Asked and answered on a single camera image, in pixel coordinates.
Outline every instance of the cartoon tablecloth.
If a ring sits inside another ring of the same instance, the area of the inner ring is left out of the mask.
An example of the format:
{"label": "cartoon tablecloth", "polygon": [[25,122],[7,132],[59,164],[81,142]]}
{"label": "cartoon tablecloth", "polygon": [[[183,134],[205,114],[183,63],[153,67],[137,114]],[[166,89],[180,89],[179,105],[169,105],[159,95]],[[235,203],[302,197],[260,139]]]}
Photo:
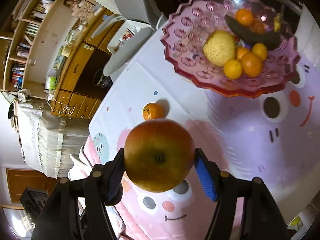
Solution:
{"label": "cartoon tablecloth", "polygon": [[[143,122],[143,107],[159,102],[221,170],[242,179],[261,177],[290,222],[320,189],[320,73],[302,56],[299,77],[283,91],[226,98],[176,74],[164,59],[162,36],[157,31],[133,57],[90,123],[101,161],[112,160],[130,129]],[[127,177],[123,185],[122,202],[150,239],[205,237],[215,204],[194,168],[165,193],[143,191]]]}

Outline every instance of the pink plastic plate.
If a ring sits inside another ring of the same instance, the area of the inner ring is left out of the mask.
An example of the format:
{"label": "pink plastic plate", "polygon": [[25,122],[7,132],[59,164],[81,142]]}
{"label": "pink plastic plate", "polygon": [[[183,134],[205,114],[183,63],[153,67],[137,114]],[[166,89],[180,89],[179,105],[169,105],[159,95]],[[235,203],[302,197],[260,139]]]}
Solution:
{"label": "pink plastic plate", "polygon": [[173,63],[176,73],[190,78],[196,86],[227,97],[255,98],[284,89],[300,60],[296,38],[286,22],[281,26],[282,43],[268,52],[263,71],[255,78],[242,75],[236,80],[228,79],[223,68],[215,66],[204,56],[202,47],[208,35],[215,30],[232,33],[224,16],[234,17],[240,8],[252,11],[263,21],[267,31],[273,29],[277,12],[259,0],[190,0],[169,16],[169,24],[163,28],[165,36],[161,42],[165,46],[165,59]]}

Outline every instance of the red and yellow apple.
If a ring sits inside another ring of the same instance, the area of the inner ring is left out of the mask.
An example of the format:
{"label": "red and yellow apple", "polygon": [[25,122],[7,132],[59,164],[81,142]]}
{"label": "red and yellow apple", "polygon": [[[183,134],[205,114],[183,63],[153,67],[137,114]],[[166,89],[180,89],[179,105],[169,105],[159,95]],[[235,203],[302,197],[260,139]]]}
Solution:
{"label": "red and yellow apple", "polygon": [[124,145],[129,179],[143,190],[164,192],[180,184],[195,161],[191,135],[169,119],[145,121],[131,130]]}

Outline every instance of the cartoon smile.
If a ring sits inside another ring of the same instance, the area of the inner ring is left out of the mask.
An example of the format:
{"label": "cartoon smile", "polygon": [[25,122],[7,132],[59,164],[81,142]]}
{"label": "cartoon smile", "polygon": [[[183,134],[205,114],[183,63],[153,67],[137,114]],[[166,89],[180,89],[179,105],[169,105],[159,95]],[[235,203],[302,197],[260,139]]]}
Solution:
{"label": "cartoon smile", "polygon": [[305,124],[308,122],[309,117],[310,117],[310,115],[311,115],[311,110],[312,110],[312,101],[315,99],[315,97],[314,97],[314,96],[312,96],[312,97],[308,97],[308,98],[309,98],[309,100],[310,100],[309,111],[308,111],[308,114],[307,114],[306,119],[302,122],[302,124],[300,124],[300,127],[305,126]]}
{"label": "cartoon smile", "polygon": [[187,216],[187,214],[184,214],[183,216],[177,217],[177,218],[168,218],[167,216],[164,216],[164,217],[165,217],[165,221],[167,221],[167,220],[179,220],[179,219],[184,218],[186,216]]}

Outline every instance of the orange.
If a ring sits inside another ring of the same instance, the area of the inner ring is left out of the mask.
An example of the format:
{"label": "orange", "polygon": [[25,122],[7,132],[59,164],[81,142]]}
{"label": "orange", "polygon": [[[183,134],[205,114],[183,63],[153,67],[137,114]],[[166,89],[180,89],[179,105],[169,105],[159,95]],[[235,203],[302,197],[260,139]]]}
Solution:
{"label": "orange", "polygon": [[246,9],[240,9],[236,12],[235,19],[243,26],[250,26],[253,21],[254,17],[252,12],[246,10]]}
{"label": "orange", "polygon": [[259,76],[263,68],[262,60],[251,52],[244,54],[241,59],[241,65],[243,72],[249,77]]}
{"label": "orange", "polygon": [[224,74],[231,79],[237,79],[242,74],[241,63],[236,59],[230,59],[224,64]]}
{"label": "orange", "polygon": [[257,43],[254,45],[251,52],[262,60],[265,60],[268,56],[268,49],[263,43]]}
{"label": "orange", "polygon": [[142,115],[144,120],[163,118],[162,108],[157,103],[147,104],[143,108]]}
{"label": "orange", "polygon": [[263,23],[258,20],[254,20],[249,28],[252,32],[257,33],[257,34],[262,34],[262,33],[266,32],[266,30],[264,29]]}
{"label": "orange", "polygon": [[195,162],[195,144],[180,124],[153,119],[133,128],[124,144],[124,168],[139,188],[164,192],[183,182]]}
{"label": "orange", "polygon": [[248,50],[247,48],[245,47],[236,47],[236,56],[237,56],[237,60],[241,60],[242,56],[244,54],[247,54],[249,53],[250,50]]}

